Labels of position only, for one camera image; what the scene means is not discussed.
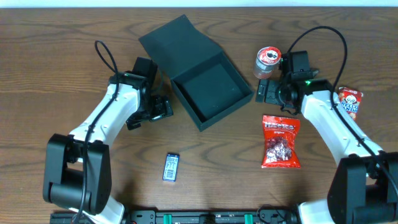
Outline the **red Pringles can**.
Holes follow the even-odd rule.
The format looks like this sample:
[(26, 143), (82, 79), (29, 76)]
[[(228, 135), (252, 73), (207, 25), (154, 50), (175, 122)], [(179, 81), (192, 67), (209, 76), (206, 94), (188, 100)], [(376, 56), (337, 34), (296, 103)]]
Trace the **red Pringles can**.
[(268, 46), (260, 49), (254, 62), (254, 76), (258, 79), (269, 78), (281, 58), (282, 53), (277, 47)]

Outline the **red Hacks candy bag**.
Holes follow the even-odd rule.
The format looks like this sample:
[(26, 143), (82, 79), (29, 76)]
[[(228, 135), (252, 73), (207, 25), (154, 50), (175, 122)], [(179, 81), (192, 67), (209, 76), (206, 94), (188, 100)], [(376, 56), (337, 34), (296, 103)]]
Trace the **red Hacks candy bag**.
[(295, 152), (295, 138), (300, 130), (300, 120), (264, 115), (264, 158), (262, 168), (301, 168)]

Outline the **black gift box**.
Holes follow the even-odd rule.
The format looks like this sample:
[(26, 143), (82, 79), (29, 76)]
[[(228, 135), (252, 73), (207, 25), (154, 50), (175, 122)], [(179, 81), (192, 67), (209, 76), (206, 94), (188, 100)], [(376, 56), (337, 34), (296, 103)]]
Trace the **black gift box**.
[(254, 94), (224, 50), (182, 15), (139, 42), (170, 79), (172, 89), (200, 131), (251, 101)]

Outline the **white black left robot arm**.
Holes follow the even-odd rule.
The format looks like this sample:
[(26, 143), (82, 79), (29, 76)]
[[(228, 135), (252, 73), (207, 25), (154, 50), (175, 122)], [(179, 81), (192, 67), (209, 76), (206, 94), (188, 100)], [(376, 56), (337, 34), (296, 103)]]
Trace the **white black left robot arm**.
[(122, 223), (126, 211), (111, 193), (110, 149), (123, 126), (140, 128), (173, 114), (166, 96), (154, 95), (155, 72), (112, 76), (104, 98), (77, 128), (47, 143), (43, 199), (74, 211), (72, 223)]

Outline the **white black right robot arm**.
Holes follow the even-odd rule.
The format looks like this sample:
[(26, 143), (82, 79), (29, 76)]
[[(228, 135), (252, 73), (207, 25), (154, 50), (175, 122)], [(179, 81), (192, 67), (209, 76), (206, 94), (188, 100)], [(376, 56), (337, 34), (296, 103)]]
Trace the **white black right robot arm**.
[(260, 80), (256, 100), (295, 108), (318, 131), (337, 164), (328, 195), (298, 206), (299, 223), (397, 220), (397, 153), (371, 141), (338, 102), (327, 80)]

